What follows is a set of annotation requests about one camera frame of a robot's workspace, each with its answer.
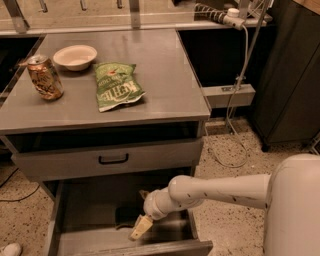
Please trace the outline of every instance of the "green chip bag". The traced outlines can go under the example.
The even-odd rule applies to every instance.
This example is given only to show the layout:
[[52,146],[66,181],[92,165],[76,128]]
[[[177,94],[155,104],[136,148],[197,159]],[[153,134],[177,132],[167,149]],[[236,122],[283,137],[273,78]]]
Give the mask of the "green chip bag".
[[100,112],[110,110],[120,104],[136,102],[145,94],[132,77],[135,67],[134,64],[116,62],[94,65]]

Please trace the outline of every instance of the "small white bowl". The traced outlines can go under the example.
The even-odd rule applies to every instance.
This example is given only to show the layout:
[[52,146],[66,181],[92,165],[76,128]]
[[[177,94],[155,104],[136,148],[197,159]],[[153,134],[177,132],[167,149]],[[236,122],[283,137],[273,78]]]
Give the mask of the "small white bowl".
[[53,61],[71,71],[81,71],[90,66],[97,57],[97,51],[88,45],[73,45],[57,51]]

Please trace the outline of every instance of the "electrical cable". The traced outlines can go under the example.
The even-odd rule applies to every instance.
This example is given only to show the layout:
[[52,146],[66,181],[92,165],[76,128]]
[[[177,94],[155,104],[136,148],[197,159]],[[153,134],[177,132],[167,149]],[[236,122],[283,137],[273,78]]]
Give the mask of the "electrical cable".
[[0,184],[0,188],[2,188],[2,187],[8,182],[8,180],[9,180],[18,170],[19,170],[19,168],[16,168],[16,169],[6,178],[6,180]]
[[234,88],[234,91],[232,93],[232,95],[230,96],[229,98],[229,101],[228,101],[228,105],[227,105],[227,114],[226,114],[226,123],[229,125],[229,127],[232,129],[232,132],[233,134],[236,136],[239,144],[241,145],[241,147],[245,150],[245,159],[243,162],[239,163],[239,164],[227,164],[227,163],[224,163],[221,158],[219,157],[219,155],[217,154],[217,152],[214,150],[213,148],[213,153],[217,159],[217,161],[222,165],[222,166],[225,166],[225,167],[228,167],[228,168],[239,168],[243,165],[245,165],[248,161],[248,150],[247,148],[245,147],[245,145],[242,143],[241,139],[240,139],[240,136],[239,134],[237,133],[236,129],[234,128],[234,126],[232,125],[231,123],[231,115],[232,115],[232,112],[233,112],[233,107],[231,107],[231,103],[232,103],[232,100],[233,100],[233,97],[234,95],[239,91],[240,89],[240,86],[241,86],[241,83],[242,83],[242,80],[243,80],[243,74],[245,73],[245,69],[247,67],[247,64],[248,64],[248,42],[249,42],[249,35],[248,35],[248,30],[247,28],[242,25],[244,31],[245,31],[245,35],[246,35],[246,42],[245,42],[245,60],[244,60],[244,64],[243,64],[243,67],[242,67],[242,70],[241,70],[241,74],[240,76],[237,78],[237,82],[236,82],[236,86]]
[[[19,170],[19,168],[16,168],[16,169],[8,176],[8,178],[7,178],[4,182],[2,182],[2,183],[0,184],[0,188],[2,188],[18,170]],[[37,190],[38,190],[39,188],[40,188],[40,185],[38,185],[37,188],[36,188],[33,192],[31,192],[29,195],[26,195],[26,196],[24,196],[24,197],[22,197],[22,198],[19,198],[19,199],[0,199],[0,202],[8,202],[8,203],[20,202],[20,201],[25,200],[25,199],[29,198],[30,196],[32,196],[34,193],[37,192]]]

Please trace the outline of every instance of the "aluminum can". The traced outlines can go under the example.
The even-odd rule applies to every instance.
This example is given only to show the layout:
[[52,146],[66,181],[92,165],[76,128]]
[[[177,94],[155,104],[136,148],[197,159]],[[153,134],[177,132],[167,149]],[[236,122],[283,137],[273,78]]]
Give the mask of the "aluminum can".
[[49,57],[45,55],[30,57],[28,71],[32,83],[43,99],[56,100],[62,96],[63,87]]

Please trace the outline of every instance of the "countertop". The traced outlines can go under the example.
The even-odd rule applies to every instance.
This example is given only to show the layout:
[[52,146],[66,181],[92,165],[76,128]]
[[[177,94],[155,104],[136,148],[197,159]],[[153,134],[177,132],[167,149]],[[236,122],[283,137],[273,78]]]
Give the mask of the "countertop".
[[0,135],[209,118],[175,29],[48,34],[37,53],[52,59],[76,44],[94,47],[95,63],[136,64],[134,77],[146,94],[137,103],[100,113],[93,65],[82,72],[56,66],[64,95],[53,102],[39,96],[26,69],[0,109]]

